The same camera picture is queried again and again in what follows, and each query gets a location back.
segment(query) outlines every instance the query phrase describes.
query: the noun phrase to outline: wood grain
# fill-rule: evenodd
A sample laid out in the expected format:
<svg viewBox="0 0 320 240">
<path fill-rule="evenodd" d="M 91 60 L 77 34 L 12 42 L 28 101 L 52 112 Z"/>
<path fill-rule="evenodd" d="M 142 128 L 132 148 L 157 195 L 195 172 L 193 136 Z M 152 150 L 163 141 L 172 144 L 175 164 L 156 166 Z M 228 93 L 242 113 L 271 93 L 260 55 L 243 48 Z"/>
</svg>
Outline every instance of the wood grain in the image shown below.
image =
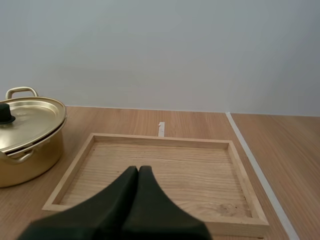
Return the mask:
<svg viewBox="0 0 320 240">
<path fill-rule="evenodd" d="M 232 114 L 301 239 L 320 236 L 320 118 Z"/>
<path fill-rule="evenodd" d="M 95 142 L 60 204 L 77 205 L 106 188 L 129 166 L 143 165 L 152 166 L 170 199 L 203 221 L 251 217 L 225 149 Z"/>
<path fill-rule="evenodd" d="M 0 239 L 17 238 L 31 221 L 48 214 L 42 210 L 43 205 L 90 133 L 157 136 L 159 122 L 165 122 L 166 137 L 233 141 L 270 224 L 265 239 L 288 239 L 224 113 L 68 107 L 67 115 L 67 123 L 62 131 L 65 152 L 59 162 L 48 172 L 29 182 L 0 189 Z M 214 239 L 253 238 L 216 236 Z"/>
</svg>

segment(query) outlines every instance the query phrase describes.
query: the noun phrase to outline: wooden table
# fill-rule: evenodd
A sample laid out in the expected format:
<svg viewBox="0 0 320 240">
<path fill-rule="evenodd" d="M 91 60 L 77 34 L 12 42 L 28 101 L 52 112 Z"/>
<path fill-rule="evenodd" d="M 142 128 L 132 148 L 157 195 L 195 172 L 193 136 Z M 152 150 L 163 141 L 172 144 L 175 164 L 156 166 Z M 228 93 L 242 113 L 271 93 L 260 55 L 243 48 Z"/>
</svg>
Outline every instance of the wooden table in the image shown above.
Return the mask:
<svg viewBox="0 0 320 240">
<path fill-rule="evenodd" d="M 265 239 L 288 239 L 286 232 L 275 214 L 266 193 L 224 113 L 68 107 L 67 114 L 67 124 L 63 129 L 65 152 L 59 162 L 48 172 L 29 182 L 17 186 L 0 188 L 0 239 L 15 239 L 31 221 L 46 215 L 46 213 L 42 211 L 44 203 L 90 133 L 157 136 L 159 122 L 165 122 L 166 137 L 232 140 L 270 224 L 270 231 L 267 233 Z M 283 174 L 279 173 L 277 165 L 284 166 L 286 161 L 290 158 L 286 158 L 285 161 L 281 163 L 281 151 L 276 150 L 279 149 L 279 146 L 272 142 L 272 136 L 270 135 L 274 134 L 274 138 L 279 135 L 279 138 L 276 139 L 277 141 L 290 142 L 289 135 L 283 136 L 281 132 L 274 130 L 280 123 L 276 122 L 276 126 L 273 127 L 272 121 L 274 121 L 274 119 L 269 123 L 268 117 L 266 117 L 266 122 L 259 120 L 259 116 L 254 115 L 241 114 L 233 117 L 235 122 L 239 124 L 240 130 L 243 131 L 245 139 L 248 138 L 248 144 L 251 147 L 252 152 L 256 156 L 262 170 L 264 172 L 266 171 L 265 175 L 267 179 L 271 182 L 270 184 L 277 197 L 280 198 L 279 200 L 283 208 L 289 213 L 288 217 L 301 239 L 312 239 L 313 237 L 318 236 L 319 230 L 314 228 L 315 226 L 320 226 L 319 220 L 315 218 L 317 212 L 314 212 L 311 215 L 310 211 L 318 211 L 318 213 L 320 213 L 320 205 L 315 198 L 320 196 L 320 194 L 317 195 L 319 193 L 319 190 L 317 190 L 319 189 L 319 183 L 317 181 L 319 180 L 312 183 L 308 188 L 303 189 L 305 185 L 314 180 L 314 178 L 309 176 L 306 180 L 301 179 L 302 183 L 299 186 L 290 185 L 290 187 L 282 192 L 284 184 L 289 185 L 289 181 L 292 179 L 291 175 L 297 175 L 297 171 L 299 170 L 295 169 L 292 174 L 289 171 L 286 171 Z M 319 118 L 314 119 L 308 118 L 308 124 L 312 123 L 315 125 L 319 123 Z M 263 142 L 264 136 L 259 134 L 260 131 L 263 134 L 265 131 L 268 131 L 263 129 L 264 125 L 267 125 L 274 130 L 268 132 L 268 137 L 270 137 L 270 139 L 266 142 L 268 145 L 265 150 L 262 147 L 265 144 L 265 142 Z M 305 141 L 306 143 L 309 143 L 309 140 L 306 139 L 307 137 L 320 141 L 319 133 L 319 127 L 317 128 L 317 133 L 314 134 L 311 129 L 308 131 L 309 135 L 302 135 L 302 133 L 296 132 L 298 137 L 301 138 L 301 142 Z M 307 154 L 308 151 L 313 151 L 313 153 L 309 153 L 310 158 L 319 157 L 320 154 L 317 155 L 318 148 L 315 149 L 315 147 L 315 145 L 309 146 L 309 148 L 300 146 L 296 151 L 300 153 L 299 157 L 303 155 L 303 153 Z M 276 156 L 276 160 L 279 161 L 278 164 L 269 162 L 270 159 L 265 155 Z M 316 171 L 319 172 L 319 162 L 310 160 L 307 164 L 310 164 L 313 169 L 310 175 L 313 175 Z M 297 175 L 295 183 L 297 181 L 299 182 L 298 178 L 303 178 L 304 174 L 307 174 L 307 172 L 305 171 L 300 175 Z M 300 201 L 299 203 L 304 205 L 297 209 L 293 209 L 293 207 L 296 206 L 295 200 L 292 201 L 292 199 L 283 197 L 290 194 L 290 196 L 295 195 L 297 199 L 304 199 L 305 196 L 303 196 L 303 194 L 306 193 L 308 193 L 307 197 L 310 197 L 311 199 L 309 201 Z M 299 216 L 299 214 L 303 216 L 302 219 L 296 219 L 296 216 Z M 214 239 L 252 240 L 253 238 L 218 236 Z"/>
</svg>

